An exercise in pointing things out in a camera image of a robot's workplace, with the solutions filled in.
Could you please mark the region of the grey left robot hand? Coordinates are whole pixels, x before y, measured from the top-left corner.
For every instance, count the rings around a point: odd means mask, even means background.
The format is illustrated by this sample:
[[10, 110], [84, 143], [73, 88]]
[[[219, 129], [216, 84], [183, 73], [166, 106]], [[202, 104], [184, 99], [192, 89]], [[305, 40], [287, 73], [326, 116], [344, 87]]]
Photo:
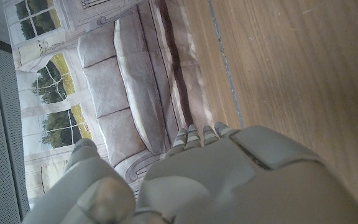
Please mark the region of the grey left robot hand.
[[263, 126], [181, 129], [140, 189], [75, 144], [25, 223], [358, 223], [358, 201], [322, 159]]

